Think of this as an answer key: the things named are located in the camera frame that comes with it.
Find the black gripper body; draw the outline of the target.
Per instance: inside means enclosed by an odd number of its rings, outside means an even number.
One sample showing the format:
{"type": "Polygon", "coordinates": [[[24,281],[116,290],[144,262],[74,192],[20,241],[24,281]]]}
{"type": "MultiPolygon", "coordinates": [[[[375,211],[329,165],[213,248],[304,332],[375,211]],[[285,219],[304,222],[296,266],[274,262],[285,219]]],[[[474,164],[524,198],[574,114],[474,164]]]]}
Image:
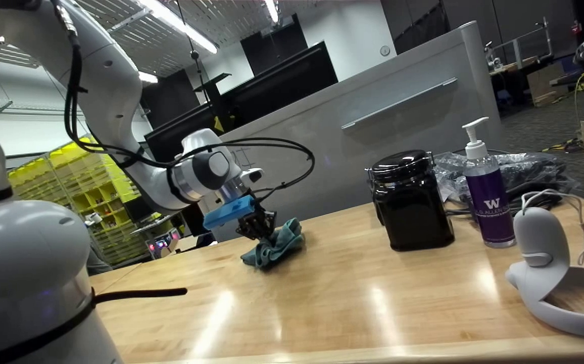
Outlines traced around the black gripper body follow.
{"type": "Polygon", "coordinates": [[[268,241],[274,232],[277,214],[267,207],[256,207],[239,219],[239,232],[251,241],[268,241]]]}

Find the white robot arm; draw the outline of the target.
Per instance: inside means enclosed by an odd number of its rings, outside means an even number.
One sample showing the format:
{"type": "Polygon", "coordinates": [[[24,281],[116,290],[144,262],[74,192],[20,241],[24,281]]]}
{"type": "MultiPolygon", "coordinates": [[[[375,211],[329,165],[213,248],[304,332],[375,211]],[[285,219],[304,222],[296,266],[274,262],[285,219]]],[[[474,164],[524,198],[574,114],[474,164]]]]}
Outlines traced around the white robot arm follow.
{"type": "MultiPolygon", "coordinates": [[[[211,192],[240,192],[242,167],[207,127],[187,136],[173,162],[155,162],[139,145],[130,132],[139,70],[74,0],[0,0],[0,40],[65,86],[62,116],[82,116],[91,147],[109,154],[152,205],[180,210],[211,192]]],[[[0,147],[0,364],[123,364],[97,316],[91,250],[77,211],[11,192],[0,147]]]]}

